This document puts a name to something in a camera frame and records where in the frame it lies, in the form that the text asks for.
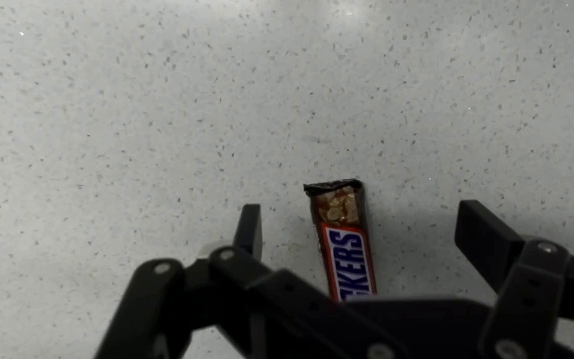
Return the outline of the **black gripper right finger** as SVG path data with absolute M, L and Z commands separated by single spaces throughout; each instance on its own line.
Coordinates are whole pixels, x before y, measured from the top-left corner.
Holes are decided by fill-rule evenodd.
M 496 292 L 478 346 L 484 359 L 574 359 L 556 340 L 558 318 L 574 320 L 574 254 L 526 238 L 476 198 L 458 202 L 454 242 Z

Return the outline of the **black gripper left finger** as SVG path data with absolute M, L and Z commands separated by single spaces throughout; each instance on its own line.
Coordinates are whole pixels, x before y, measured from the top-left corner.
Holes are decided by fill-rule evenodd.
M 207 326 L 245 359 L 339 359 L 340 346 L 315 320 L 327 298 L 259 256 L 261 206 L 247 202 L 233 240 L 205 258 L 141 262 L 93 359 L 183 359 L 193 332 Z

